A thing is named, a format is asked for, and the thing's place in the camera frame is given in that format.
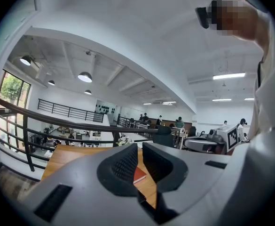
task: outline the ceiling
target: ceiling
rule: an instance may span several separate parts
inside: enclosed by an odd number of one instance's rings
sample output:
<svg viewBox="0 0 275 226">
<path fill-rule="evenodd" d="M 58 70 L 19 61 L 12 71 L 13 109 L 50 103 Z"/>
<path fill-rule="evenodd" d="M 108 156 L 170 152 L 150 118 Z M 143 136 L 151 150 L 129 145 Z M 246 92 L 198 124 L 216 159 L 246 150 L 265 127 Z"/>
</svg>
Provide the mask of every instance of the ceiling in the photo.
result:
<svg viewBox="0 0 275 226">
<path fill-rule="evenodd" d="M 252 42 L 221 36 L 216 31 L 203 29 L 197 20 L 195 8 L 208 6 L 210 1 L 68 0 L 69 4 L 61 6 L 56 16 L 49 17 L 43 24 L 37 24 L 35 27 L 46 27 L 47 22 L 55 19 L 55 22 L 60 22 L 66 30 L 70 19 L 59 19 L 62 12 L 68 9 L 72 14 L 77 13 L 80 17 L 87 16 L 100 21 L 107 28 L 107 38 L 110 32 L 122 39 L 132 39 L 139 46 L 138 49 L 146 51 L 153 60 L 164 55 L 157 61 L 161 62 L 161 70 L 169 73 L 174 80 L 169 84 L 162 79 L 160 81 L 167 87 L 179 84 L 183 87 L 183 92 L 184 87 L 186 91 L 191 88 L 198 102 L 211 101 L 214 98 L 232 98 L 236 101 L 253 97 L 255 72 L 262 52 Z M 144 103 L 177 100 L 176 98 L 182 97 L 178 90 L 169 91 L 161 84 L 157 85 L 157 81 L 151 82 L 154 81 L 149 79 L 153 78 L 151 75 L 158 78 L 158 70 L 150 71 L 150 66 L 145 67 L 148 74 L 138 73 L 133 66 L 109 59 L 108 55 L 103 55 L 99 51 L 95 52 L 93 63 L 93 55 L 86 55 L 90 47 L 84 48 L 45 37 L 23 36 L 9 59 L 30 53 L 35 61 L 47 67 L 50 73 L 65 78 L 77 79 L 80 72 L 93 70 L 92 76 L 96 83 Z M 111 39 L 104 42 L 104 46 L 108 47 Z M 214 75 L 237 72 L 246 72 L 246 76 L 238 79 L 212 80 Z"/>
</svg>

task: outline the window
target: window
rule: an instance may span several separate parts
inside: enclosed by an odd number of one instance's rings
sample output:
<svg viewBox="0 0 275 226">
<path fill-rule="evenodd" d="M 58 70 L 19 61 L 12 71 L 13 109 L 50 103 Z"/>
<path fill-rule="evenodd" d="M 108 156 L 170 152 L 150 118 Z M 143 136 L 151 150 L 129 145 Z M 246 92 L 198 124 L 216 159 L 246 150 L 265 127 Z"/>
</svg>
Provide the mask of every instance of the window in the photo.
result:
<svg viewBox="0 0 275 226">
<path fill-rule="evenodd" d="M 5 70 L 3 70 L 1 76 L 2 79 L 0 82 L 0 99 L 8 101 L 21 108 L 25 108 L 31 85 L 8 73 Z M 5 112 L 1 112 L 1 115 L 10 121 L 13 121 L 14 123 L 17 123 L 19 125 L 23 124 L 23 116 L 20 114 L 5 114 Z M 16 126 L 3 120 L 2 118 L 0 118 L 0 128 L 10 132 L 13 135 L 23 138 L 22 129 L 16 128 Z M 6 132 L 3 132 L 2 130 L 0 130 L 0 139 L 20 149 L 24 149 L 22 141 L 19 141 L 14 137 L 9 136 Z"/>
</svg>

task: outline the black slot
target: black slot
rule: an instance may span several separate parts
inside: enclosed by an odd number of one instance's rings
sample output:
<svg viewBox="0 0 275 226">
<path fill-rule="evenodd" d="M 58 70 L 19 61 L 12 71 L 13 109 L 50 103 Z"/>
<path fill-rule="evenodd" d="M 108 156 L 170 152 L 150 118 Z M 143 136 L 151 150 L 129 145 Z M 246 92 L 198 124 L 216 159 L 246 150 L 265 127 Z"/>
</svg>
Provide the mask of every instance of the black slot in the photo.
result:
<svg viewBox="0 0 275 226">
<path fill-rule="evenodd" d="M 71 190 L 72 187 L 70 186 L 58 185 L 34 213 L 43 220 L 50 222 Z"/>
<path fill-rule="evenodd" d="M 211 166 L 211 167 L 214 167 L 214 168 L 225 169 L 227 163 L 222 163 L 222 162 L 217 162 L 217 161 L 207 161 L 205 163 L 205 165 Z"/>
</svg>

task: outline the red book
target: red book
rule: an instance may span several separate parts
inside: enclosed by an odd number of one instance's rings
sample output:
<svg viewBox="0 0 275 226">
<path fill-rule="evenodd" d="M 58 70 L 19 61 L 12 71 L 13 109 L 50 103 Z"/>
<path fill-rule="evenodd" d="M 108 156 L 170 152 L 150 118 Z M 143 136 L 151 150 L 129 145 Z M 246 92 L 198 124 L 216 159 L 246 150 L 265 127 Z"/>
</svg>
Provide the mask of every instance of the red book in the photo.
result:
<svg viewBox="0 0 275 226">
<path fill-rule="evenodd" d="M 137 182 L 143 180 L 146 177 L 146 175 L 147 174 L 143 170 L 141 170 L 139 167 L 136 167 L 133 183 L 137 183 Z"/>
</svg>

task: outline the lamp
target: lamp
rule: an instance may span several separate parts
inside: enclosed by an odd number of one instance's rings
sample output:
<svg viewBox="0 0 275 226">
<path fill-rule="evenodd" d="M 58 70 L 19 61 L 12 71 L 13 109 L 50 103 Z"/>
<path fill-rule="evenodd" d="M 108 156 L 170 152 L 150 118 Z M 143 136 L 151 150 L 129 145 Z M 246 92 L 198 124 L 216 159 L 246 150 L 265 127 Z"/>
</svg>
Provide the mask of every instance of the lamp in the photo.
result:
<svg viewBox="0 0 275 226">
<path fill-rule="evenodd" d="M 85 94 L 91 95 L 91 91 L 89 89 L 85 90 Z"/>
<path fill-rule="evenodd" d="M 84 82 L 91 83 L 92 82 L 92 76 L 88 72 L 81 72 L 78 75 L 78 78 Z"/>
<path fill-rule="evenodd" d="M 55 85 L 55 82 L 54 81 L 49 81 L 49 82 L 47 82 L 48 84 L 50 84 L 50 85 Z"/>
<path fill-rule="evenodd" d="M 31 65 L 31 58 L 28 55 L 23 56 L 20 61 L 27 66 Z"/>
</svg>

